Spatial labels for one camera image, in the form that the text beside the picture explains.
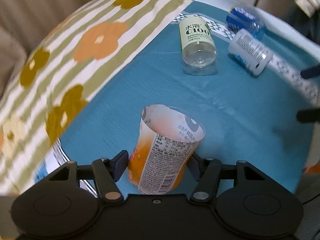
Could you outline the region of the floral striped blanket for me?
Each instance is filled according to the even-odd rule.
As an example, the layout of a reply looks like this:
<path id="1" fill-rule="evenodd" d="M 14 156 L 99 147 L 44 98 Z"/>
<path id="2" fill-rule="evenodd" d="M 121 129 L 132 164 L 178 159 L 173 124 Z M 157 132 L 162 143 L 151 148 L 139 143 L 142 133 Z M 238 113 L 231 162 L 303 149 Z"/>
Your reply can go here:
<path id="1" fill-rule="evenodd" d="M 1 195 L 35 183 L 75 117 L 190 0 L 93 0 L 34 49 L 1 99 Z"/>

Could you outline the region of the white label plastic cup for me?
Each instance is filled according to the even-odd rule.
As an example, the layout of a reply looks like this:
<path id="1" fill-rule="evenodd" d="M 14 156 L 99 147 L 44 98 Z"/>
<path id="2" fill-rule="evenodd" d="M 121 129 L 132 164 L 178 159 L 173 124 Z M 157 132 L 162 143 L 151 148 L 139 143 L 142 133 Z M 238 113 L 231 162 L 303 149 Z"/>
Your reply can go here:
<path id="1" fill-rule="evenodd" d="M 260 75 L 273 57 L 273 52 L 246 29 L 240 29 L 235 34 L 228 52 L 253 76 Z"/>

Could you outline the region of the green label clear cup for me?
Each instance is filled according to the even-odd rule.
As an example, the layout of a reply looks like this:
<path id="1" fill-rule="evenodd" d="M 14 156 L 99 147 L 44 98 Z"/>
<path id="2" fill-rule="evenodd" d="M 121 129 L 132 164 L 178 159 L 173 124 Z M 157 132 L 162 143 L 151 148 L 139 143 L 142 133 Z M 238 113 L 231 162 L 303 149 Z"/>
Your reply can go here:
<path id="1" fill-rule="evenodd" d="M 188 75 L 215 75 L 216 46 L 207 22 L 189 15 L 179 23 L 183 71 Z"/>

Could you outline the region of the teal patterned cloth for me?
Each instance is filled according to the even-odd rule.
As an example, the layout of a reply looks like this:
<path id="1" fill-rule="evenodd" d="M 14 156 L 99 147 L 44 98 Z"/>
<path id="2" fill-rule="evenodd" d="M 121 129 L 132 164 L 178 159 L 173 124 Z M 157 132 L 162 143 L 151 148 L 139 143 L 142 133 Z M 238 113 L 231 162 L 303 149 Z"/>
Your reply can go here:
<path id="1" fill-rule="evenodd" d="M 185 14 L 210 19 L 217 47 L 217 73 L 183 72 L 178 23 L 169 24 L 80 112 L 41 165 L 36 181 L 67 160 L 90 164 L 132 151 L 142 109 L 151 104 L 177 107 L 206 129 L 197 148 L 202 157 L 225 164 L 249 161 L 289 191 L 295 191 L 306 162 L 312 124 L 296 113 L 309 108 L 318 80 L 300 80 L 300 71 L 318 61 L 298 46 L 268 31 L 263 43 L 279 55 L 273 68 L 253 77 L 228 55 L 227 12 L 193 2 Z"/>

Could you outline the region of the beige curtain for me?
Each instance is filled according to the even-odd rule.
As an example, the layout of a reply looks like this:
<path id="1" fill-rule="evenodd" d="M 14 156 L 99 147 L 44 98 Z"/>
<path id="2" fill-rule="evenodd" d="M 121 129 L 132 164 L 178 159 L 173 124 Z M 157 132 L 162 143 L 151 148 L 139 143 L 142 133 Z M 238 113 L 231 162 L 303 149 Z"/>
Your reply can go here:
<path id="1" fill-rule="evenodd" d="M 1 92 L 27 55 L 63 20 L 92 0 L 1 0 Z"/>

